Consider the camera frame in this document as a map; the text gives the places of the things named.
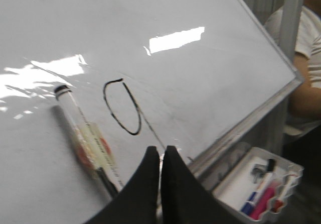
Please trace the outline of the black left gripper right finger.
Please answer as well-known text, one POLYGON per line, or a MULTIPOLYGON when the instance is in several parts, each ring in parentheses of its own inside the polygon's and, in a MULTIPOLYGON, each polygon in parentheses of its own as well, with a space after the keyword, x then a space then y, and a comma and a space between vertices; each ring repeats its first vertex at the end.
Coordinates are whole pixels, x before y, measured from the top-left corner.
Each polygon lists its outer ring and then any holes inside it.
POLYGON ((239 223, 207 192, 176 147, 167 146, 160 182, 163 223, 239 223))

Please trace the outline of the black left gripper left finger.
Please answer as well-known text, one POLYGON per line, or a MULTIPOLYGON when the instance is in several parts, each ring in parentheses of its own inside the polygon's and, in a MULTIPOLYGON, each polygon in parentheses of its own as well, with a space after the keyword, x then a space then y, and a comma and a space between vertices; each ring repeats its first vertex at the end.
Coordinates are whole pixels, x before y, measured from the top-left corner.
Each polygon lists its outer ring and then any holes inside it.
POLYGON ((156 223, 158 183, 159 154, 149 146, 120 193, 86 223, 156 223))

